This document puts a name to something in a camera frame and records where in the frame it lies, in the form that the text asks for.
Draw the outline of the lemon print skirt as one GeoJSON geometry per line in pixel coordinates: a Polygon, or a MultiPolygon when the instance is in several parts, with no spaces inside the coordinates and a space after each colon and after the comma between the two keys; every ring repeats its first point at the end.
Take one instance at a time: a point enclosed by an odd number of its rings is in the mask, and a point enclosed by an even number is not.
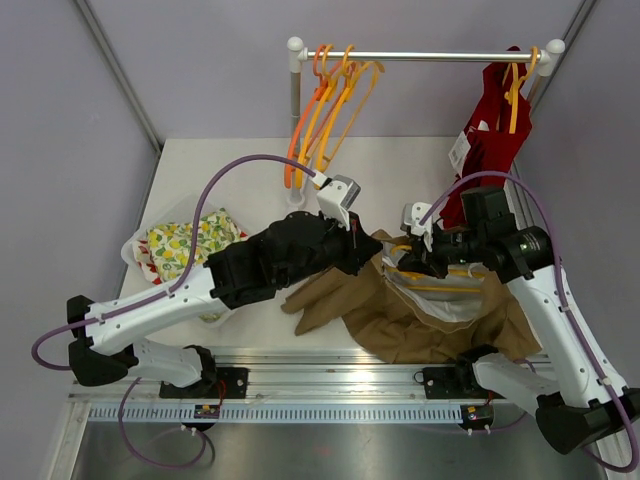
{"type": "MultiPolygon", "coordinates": [[[[191,251],[192,223],[165,222],[147,229],[141,239],[151,246],[151,257],[163,283],[177,279],[185,270],[191,251]]],[[[195,264],[248,235],[220,208],[203,215],[198,222],[195,264]]]]}

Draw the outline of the red poppy skirt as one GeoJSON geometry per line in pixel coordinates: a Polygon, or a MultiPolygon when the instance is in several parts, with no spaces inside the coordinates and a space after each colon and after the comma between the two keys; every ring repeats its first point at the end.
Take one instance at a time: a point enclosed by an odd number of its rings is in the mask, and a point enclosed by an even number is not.
{"type": "Polygon", "coordinates": [[[147,240],[134,240],[132,243],[132,252],[135,263],[141,270],[145,280],[153,285],[162,284],[163,280],[151,257],[151,246],[149,242],[147,240]]]}

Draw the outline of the tan corduroy skirt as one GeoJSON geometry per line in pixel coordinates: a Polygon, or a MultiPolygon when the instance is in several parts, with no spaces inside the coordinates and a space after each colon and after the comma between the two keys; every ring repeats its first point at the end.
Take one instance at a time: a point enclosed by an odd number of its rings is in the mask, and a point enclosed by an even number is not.
{"type": "MultiPolygon", "coordinates": [[[[383,247],[408,243],[383,230],[373,236],[383,247]]],[[[483,345],[511,361],[541,351],[518,301],[495,273],[472,265],[486,274],[479,295],[428,298],[389,281],[382,253],[356,276],[332,268],[288,295],[281,309],[299,315],[295,334],[302,336],[341,319],[357,344],[387,363],[445,363],[483,345]]]]}

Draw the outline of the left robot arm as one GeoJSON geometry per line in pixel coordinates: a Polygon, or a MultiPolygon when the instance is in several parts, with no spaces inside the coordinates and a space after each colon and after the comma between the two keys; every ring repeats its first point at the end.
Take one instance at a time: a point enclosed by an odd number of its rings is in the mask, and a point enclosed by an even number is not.
{"type": "Polygon", "coordinates": [[[85,387],[136,376],[205,397],[217,382],[210,351],[163,345],[149,335],[203,314],[226,315],[268,301],[330,268],[356,275],[381,249],[355,213],[341,224],[321,214],[294,212],[210,255],[184,278],[110,302],[70,299],[69,322],[78,331],[68,347],[69,365],[85,387]]]}

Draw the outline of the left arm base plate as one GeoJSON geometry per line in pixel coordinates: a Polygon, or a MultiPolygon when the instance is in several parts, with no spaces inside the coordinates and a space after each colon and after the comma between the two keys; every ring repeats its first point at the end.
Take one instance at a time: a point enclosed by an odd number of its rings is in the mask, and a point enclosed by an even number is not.
{"type": "Polygon", "coordinates": [[[214,373],[206,373],[196,383],[179,388],[162,383],[159,397],[162,399],[223,400],[245,399],[249,370],[240,367],[218,367],[214,373]]]}

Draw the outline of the yellow hanger of poppy skirt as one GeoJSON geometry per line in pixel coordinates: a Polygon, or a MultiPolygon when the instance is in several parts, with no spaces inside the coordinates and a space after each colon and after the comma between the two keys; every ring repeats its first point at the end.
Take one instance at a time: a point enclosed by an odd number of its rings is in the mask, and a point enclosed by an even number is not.
{"type": "Polygon", "coordinates": [[[346,48],[336,64],[328,68],[328,54],[332,49],[332,44],[321,45],[313,57],[312,73],[318,79],[318,86],[311,100],[311,119],[299,154],[299,159],[308,165],[313,164],[322,172],[335,156],[335,153],[326,152],[327,145],[341,109],[352,96],[357,69],[356,62],[349,59],[349,54],[355,49],[353,44],[346,48]]]}

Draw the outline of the yellow hanger of tan skirt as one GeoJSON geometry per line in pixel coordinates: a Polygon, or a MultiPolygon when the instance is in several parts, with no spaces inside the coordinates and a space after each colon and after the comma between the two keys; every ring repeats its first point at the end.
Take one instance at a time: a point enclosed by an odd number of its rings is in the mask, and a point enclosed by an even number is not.
{"type": "Polygon", "coordinates": [[[438,299],[475,296],[481,293],[486,274],[475,266],[450,266],[443,279],[401,271],[399,261],[409,250],[410,247],[407,245],[391,243],[385,243],[383,247],[383,273],[397,287],[438,299]]]}

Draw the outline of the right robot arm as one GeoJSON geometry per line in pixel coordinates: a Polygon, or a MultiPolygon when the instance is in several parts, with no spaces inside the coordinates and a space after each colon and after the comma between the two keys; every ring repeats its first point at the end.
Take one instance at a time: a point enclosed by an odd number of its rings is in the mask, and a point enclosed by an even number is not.
{"type": "Polygon", "coordinates": [[[401,228],[409,249],[398,267],[442,278],[452,265],[481,264],[494,272],[531,322],[555,373],[541,377],[496,348],[476,347],[454,371],[466,396],[492,391],[533,416],[547,443],[568,454],[631,428],[639,418],[639,391],[608,362],[574,302],[547,231],[519,228],[503,189],[462,193],[466,223],[441,229],[426,219],[432,206],[407,204],[401,228]]]}

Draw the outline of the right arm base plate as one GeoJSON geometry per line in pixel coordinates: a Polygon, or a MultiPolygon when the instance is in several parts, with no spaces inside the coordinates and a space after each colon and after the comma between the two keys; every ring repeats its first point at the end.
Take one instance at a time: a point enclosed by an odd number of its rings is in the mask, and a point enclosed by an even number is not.
{"type": "Polygon", "coordinates": [[[452,365],[425,366],[413,374],[415,383],[423,387],[427,399],[437,400],[502,400],[499,394],[481,387],[473,373],[452,365]]]}

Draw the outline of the orange hanger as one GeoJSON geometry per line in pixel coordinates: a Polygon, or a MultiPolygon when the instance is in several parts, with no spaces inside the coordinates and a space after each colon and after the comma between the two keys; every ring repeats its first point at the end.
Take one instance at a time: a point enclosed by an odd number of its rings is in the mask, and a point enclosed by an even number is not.
{"type": "Polygon", "coordinates": [[[304,112],[295,118],[295,126],[287,157],[297,163],[311,167],[312,159],[319,145],[319,137],[325,132],[326,122],[333,114],[339,99],[326,107],[329,100],[336,95],[337,82],[341,72],[342,63],[337,62],[330,70],[326,68],[325,55],[333,45],[319,45],[312,61],[314,76],[318,79],[318,86],[305,107],[304,112]]]}

